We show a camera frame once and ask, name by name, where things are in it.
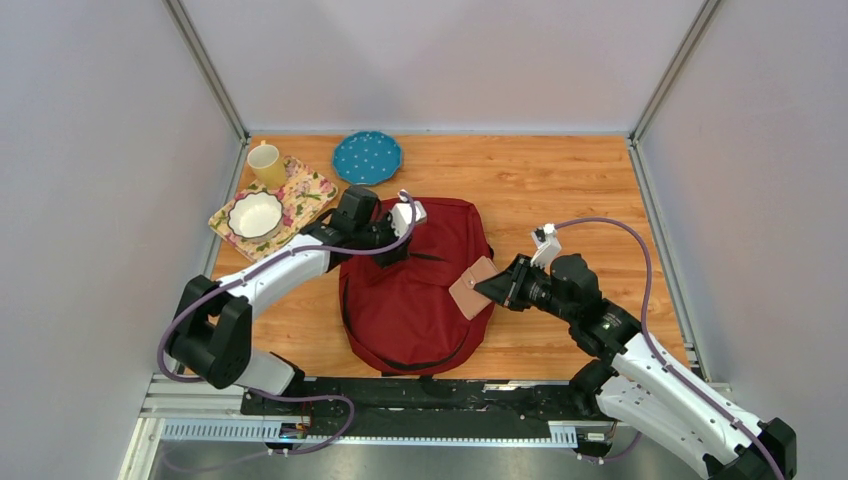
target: wood grain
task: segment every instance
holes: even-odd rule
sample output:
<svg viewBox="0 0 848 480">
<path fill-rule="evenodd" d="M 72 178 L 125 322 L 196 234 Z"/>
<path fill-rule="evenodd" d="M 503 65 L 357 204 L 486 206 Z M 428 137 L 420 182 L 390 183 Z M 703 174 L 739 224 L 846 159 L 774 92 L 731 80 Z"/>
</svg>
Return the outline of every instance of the wood grain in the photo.
<svg viewBox="0 0 848 480">
<path fill-rule="evenodd" d="M 265 136 L 336 182 L 331 166 L 341 136 Z M 483 218 L 495 264 L 505 268 L 516 253 L 532 254 L 530 232 L 544 223 L 575 217 L 608 216 L 626 222 L 650 240 L 651 231 L 639 188 L 621 137 L 430 136 L 396 137 L 404 165 L 374 190 L 381 198 L 401 188 L 415 196 L 461 198 L 474 203 Z M 249 168 L 240 188 L 253 180 Z M 645 262 L 639 246 L 609 225 L 580 225 L 559 234 L 563 253 L 579 252 L 598 273 L 604 294 L 638 315 L 645 287 Z M 649 306 L 651 331 L 684 361 L 674 310 L 653 242 L 654 291 Z M 224 244 L 214 277 L 249 265 Z M 270 350 L 316 376 L 379 376 L 350 351 L 342 327 L 338 270 L 310 281 L 268 309 L 254 323 L 254 345 Z M 486 339 L 464 365 L 442 378 L 569 379 L 589 357 L 568 335 L 565 322 L 538 310 L 499 308 Z"/>
</svg>

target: white bowl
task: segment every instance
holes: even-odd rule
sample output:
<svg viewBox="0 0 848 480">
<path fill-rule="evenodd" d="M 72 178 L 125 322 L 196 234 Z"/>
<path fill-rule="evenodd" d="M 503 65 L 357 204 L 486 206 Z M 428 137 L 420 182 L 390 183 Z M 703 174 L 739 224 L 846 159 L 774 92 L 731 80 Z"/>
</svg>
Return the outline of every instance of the white bowl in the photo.
<svg viewBox="0 0 848 480">
<path fill-rule="evenodd" d="M 279 231 L 283 221 L 283 204 L 267 192 L 248 194 L 237 200 L 230 210 L 227 225 L 245 240 L 264 241 Z"/>
</svg>

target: floral placemat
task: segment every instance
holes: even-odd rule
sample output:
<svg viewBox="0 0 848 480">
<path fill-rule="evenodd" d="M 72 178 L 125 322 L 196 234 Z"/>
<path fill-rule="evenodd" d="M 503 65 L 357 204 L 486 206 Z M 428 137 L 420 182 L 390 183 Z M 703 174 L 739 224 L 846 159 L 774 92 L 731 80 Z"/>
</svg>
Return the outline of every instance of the floral placemat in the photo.
<svg viewBox="0 0 848 480">
<path fill-rule="evenodd" d="M 288 243 L 301 228 L 318 216 L 339 192 L 333 182 L 297 158 L 289 156 L 283 160 L 286 162 L 288 175 L 285 185 L 278 189 L 269 189 L 259 180 L 254 180 L 209 219 L 209 226 L 215 233 L 254 262 L 262 260 Z M 274 195 L 283 204 L 283 228 L 273 238 L 263 242 L 245 240 L 230 230 L 227 226 L 227 216 L 236 201 L 250 193 L 261 191 Z"/>
</svg>

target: gray floor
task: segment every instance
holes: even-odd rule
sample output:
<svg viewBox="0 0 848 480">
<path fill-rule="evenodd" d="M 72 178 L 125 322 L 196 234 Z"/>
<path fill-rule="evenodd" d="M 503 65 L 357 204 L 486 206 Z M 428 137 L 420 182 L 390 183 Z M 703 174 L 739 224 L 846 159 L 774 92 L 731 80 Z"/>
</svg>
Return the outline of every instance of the gray floor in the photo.
<svg viewBox="0 0 848 480">
<path fill-rule="evenodd" d="M 631 429 L 617 434 L 626 446 Z M 263 450 L 261 445 L 229 442 L 167 442 L 160 445 L 151 479 L 296 479 L 296 480 L 697 480 L 686 464 L 650 440 L 643 440 L 619 463 L 603 466 L 573 454 L 542 448 L 404 447 L 335 445 L 302 457 L 262 457 L 204 474 L 182 474 L 159 462 L 164 451 L 174 465 L 219 465 Z"/>
</svg>

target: polka dot plate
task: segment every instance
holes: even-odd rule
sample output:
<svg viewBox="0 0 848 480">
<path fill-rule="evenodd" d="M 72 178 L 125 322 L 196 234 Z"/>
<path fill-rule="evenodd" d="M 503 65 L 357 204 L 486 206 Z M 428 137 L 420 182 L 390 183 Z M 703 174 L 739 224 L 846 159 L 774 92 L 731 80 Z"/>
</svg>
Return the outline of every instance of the polka dot plate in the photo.
<svg viewBox="0 0 848 480">
<path fill-rule="evenodd" d="M 402 159 L 403 151 L 394 138 L 381 132 L 358 132 L 336 147 L 333 169 L 351 185 L 377 185 L 392 178 Z"/>
</svg>

